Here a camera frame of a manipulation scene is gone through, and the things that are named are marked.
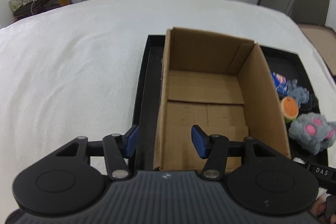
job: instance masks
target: white logo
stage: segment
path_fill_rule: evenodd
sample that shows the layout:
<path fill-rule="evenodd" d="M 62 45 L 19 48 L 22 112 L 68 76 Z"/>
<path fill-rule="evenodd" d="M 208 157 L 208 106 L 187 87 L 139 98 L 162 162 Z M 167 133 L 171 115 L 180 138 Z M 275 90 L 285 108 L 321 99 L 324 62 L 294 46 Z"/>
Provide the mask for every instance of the white logo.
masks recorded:
<path fill-rule="evenodd" d="M 165 174 L 162 175 L 162 177 L 164 179 L 170 179 L 171 178 L 171 174 L 165 173 Z"/>

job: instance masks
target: plush toy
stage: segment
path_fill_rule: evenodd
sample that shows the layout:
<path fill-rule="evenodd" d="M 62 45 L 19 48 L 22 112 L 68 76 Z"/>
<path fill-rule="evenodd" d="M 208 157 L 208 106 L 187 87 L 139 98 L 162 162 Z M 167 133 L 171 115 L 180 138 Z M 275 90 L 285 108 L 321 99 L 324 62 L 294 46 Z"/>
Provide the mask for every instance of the plush toy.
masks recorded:
<path fill-rule="evenodd" d="M 288 136 L 316 155 L 334 144 L 336 122 L 328 123 L 323 115 L 313 112 L 302 114 L 292 122 Z"/>

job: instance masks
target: black tray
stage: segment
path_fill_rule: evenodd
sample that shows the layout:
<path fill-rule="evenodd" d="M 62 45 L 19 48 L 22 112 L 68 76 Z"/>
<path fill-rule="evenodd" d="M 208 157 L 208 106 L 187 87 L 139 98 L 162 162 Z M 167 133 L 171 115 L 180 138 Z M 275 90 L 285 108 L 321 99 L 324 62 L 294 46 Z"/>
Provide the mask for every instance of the black tray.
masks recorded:
<path fill-rule="evenodd" d="M 266 61 L 271 72 L 278 73 L 286 77 L 287 80 L 297 79 L 299 86 L 309 90 L 309 93 L 314 93 L 314 90 L 309 81 L 308 75 L 303 67 L 303 64 L 297 54 L 281 51 L 275 48 L 261 46 Z M 313 108 L 312 112 L 320 113 L 319 107 Z M 289 138 L 289 147 L 292 158 L 299 157 L 305 162 L 314 162 L 322 165 L 328 165 L 327 150 L 321 151 L 317 155 L 312 155 L 304 150 L 296 141 Z"/>
<path fill-rule="evenodd" d="M 135 154 L 129 160 L 129 168 L 133 172 L 153 169 L 164 43 L 164 35 L 149 35 L 143 53 L 133 114 L 133 124 L 140 125 L 140 140 Z M 288 80 L 297 79 L 298 85 L 314 93 L 298 55 L 263 46 L 261 48 L 271 71 L 285 76 Z M 314 112 L 320 113 L 318 107 Z M 289 139 L 289 145 L 292 158 L 299 157 L 304 161 L 328 165 L 326 150 L 314 156 L 291 139 Z"/>

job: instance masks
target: ribbed gray panel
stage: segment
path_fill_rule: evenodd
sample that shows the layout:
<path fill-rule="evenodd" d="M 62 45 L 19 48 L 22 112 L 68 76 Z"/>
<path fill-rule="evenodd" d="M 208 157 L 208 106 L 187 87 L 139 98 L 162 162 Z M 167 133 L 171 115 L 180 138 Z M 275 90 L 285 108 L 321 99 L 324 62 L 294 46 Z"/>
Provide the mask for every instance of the ribbed gray panel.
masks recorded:
<path fill-rule="evenodd" d="M 104 197 L 85 211 L 63 218 L 24 214 L 16 224 L 133 223 L 319 223 L 308 212 L 290 217 L 251 213 L 235 204 L 217 182 L 206 182 L 193 171 L 144 172 L 115 182 Z"/>

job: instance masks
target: human hand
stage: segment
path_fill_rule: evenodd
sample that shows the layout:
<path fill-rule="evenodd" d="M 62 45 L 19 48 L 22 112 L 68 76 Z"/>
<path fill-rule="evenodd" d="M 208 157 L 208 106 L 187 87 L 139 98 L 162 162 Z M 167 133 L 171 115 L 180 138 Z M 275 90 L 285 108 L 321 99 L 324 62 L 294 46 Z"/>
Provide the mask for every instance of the human hand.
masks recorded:
<path fill-rule="evenodd" d="M 313 204 L 313 206 L 310 208 L 310 213 L 318 218 L 322 223 L 326 224 L 336 224 L 336 215 L 332 215 L 330 222 L 327 222 L 325 219 L 325 213 L 326 212 L 326 203 L 323 202 L 322 197 L 319 197 Z"/>

